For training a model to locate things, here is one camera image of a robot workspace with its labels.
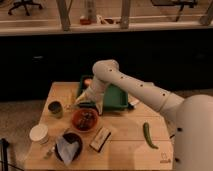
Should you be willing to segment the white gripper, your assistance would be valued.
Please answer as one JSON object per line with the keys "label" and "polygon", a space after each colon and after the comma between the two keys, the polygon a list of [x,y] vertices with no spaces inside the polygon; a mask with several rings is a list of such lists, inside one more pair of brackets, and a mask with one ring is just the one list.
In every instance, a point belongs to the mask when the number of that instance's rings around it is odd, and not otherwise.
{"label": "white gripper", "polygon": [[[92,83],[86,87],[86,96],[89,100],[96,103],[96,108],[99,115],[103,114],[103,99],[106,89],[108,88],[109,84],[102,80],[99,80],[97,77],[92,78]],[[75,105],[79,105],[80,103],[86,102],[87,98],[85,95],[80,95],[75,100]]]}

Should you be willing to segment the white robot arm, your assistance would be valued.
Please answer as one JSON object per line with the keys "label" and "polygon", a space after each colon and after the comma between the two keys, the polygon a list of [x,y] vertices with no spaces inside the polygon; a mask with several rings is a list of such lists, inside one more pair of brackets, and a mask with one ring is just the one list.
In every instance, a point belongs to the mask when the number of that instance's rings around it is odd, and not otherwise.
{"label": "white robot arm", "polygon": [[151,83],[119,71],[114,59],[93,64],[93,80],[77,97],[75,105],[93,102],[103,112],[103,98],[110,84],[130,93],[175,127],[174,171],[213,171],[213,97],[183,98]]}

